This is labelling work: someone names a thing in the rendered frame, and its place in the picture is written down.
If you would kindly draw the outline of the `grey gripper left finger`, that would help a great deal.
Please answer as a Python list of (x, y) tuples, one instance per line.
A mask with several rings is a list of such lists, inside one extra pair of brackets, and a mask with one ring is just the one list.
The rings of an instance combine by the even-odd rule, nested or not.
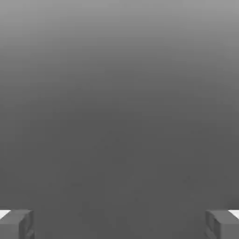
[(34, 211), (0, 210), (0, 239), (35, 239)]

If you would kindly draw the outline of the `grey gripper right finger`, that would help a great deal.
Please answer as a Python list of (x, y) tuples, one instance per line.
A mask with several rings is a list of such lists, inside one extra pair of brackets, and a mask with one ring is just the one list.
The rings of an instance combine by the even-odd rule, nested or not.
[(207, 210), (205, 239), (239, 239), (239, 210)]

